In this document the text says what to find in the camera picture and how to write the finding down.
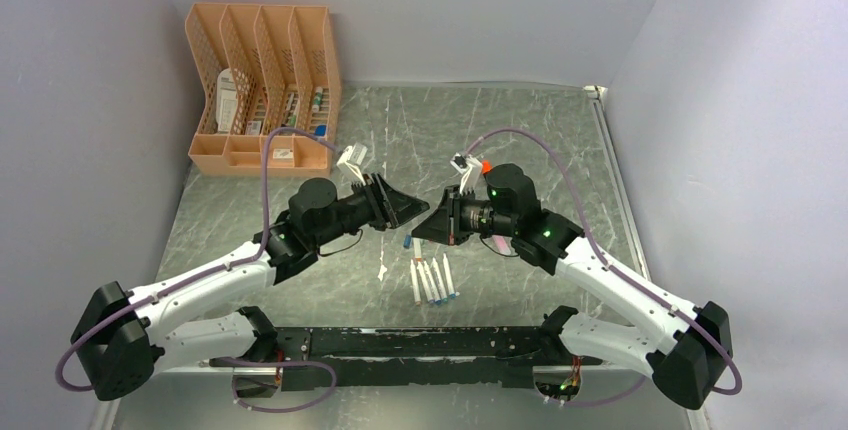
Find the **white pen blue cap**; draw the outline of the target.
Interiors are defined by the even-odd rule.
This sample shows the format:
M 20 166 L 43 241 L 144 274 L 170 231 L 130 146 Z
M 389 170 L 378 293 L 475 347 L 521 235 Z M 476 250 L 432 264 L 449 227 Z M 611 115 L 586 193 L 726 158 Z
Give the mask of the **white pen blue cap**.
M 446 254 L 443 255 L 443 267 L 449 298 L 455 299 L 457 292 L 452 278 L 450 261 Z

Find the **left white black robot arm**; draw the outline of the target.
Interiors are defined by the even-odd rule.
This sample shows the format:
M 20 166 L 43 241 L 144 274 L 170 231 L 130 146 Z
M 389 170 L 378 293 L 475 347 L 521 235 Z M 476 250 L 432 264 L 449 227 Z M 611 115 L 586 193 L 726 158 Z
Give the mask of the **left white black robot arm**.
M 74 328 L 55 377 L 65 389 L 120 399 L 155 375 L 191 361 L 273 359 L 277 332 L 256 307 L 204 320 L 202 314 L 241 294 L 289 280 L 316 263 L 322 246 L 369 226 L 397 229 L 429 208 L 390 186 L 379 173 L 339 197 L 326 178 L 302 183 L 275 220 L 224 256 L 158 284 L 97 288 Z

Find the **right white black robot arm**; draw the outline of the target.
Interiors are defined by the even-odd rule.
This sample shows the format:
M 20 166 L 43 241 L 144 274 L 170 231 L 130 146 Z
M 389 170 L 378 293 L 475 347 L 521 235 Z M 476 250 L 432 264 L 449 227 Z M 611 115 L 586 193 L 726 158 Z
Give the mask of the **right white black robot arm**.
M 717 392 L 733 353 L 723 307 L 677 297 L 593 245 L 577 224 L 543 208 L 520 167 L 501 164 L 484 179 L 484 200 L 459 185 L 445 188 L 412 237 L 448 246 L 472 235 L 507 237 L 523 262 L 573 282 L 625 318 L 625 324 L 613 324 L 557 308 L 540 327 L 539 348 L 548 362 L 562 364 L 576 355 L 613 363 L 649 378 L 689 410 L 700 409 Z

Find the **white pen orange cap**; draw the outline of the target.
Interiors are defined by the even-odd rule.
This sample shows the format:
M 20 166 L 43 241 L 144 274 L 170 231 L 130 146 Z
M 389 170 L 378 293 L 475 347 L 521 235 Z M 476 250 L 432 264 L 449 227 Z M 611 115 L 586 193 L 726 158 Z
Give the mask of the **white pen orange cap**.
M 423 260 L 422 244 L 421 244 L 420 239 L 414 239 L 413 240 L 413 252 L 414 252 L 414 258 L 415 258 L 416 261 L 422 261 Z

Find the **purple pink highlighter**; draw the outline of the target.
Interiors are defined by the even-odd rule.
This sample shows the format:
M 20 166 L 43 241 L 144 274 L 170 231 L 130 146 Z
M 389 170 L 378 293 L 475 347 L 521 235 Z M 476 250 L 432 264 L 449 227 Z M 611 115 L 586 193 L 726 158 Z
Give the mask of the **purple pink highlighter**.
M 494 251 L 497 254 L 505 257 L 517 257 L 517 254 L 504 237 L 495 235 L 491 237 L 491 241 L 494 246 Z

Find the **white pen orange tip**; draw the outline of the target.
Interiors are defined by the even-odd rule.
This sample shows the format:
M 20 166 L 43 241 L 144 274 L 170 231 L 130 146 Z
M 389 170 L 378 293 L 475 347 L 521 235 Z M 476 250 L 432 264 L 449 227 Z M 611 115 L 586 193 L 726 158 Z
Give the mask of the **white pen orange tip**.
M 416 306 L 420 306 L 421 303 L 422 303 L 421 289 L 420 289 L 419 280 L 418 280 L 418 272 L 417 272 L 417 267 L 416 267 L 416 261 L 414 259 L 412 259 L 410 261 L 409 274 L 410 274 L 411 286 L 412 286 L 412 290 L 413 290 L 414 304 Z

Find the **white pen grey cap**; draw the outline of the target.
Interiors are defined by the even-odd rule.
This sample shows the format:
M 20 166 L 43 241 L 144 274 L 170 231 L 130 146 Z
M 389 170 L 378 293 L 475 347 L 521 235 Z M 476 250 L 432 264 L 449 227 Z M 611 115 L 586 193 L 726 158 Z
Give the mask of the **white pen grey cap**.
M 425 296 L 427 298 L 427 302 L 429 304 L 434 304 L 435 298 L 433 297 L 433 293 L 432 293 L 432 290 L 431 290 L 431 286 L 429 284 L 429 279 L 427 277 L 427 273 L 426 273 L 425 267 L 423 265 L 423 262 L 418 260 L 416 262 L 416 266 L 417 266 L 417 271 L 418 271 L 419 277 L 421 279 L 422 288 L 424 289 L 424 293 L 425 293 Z

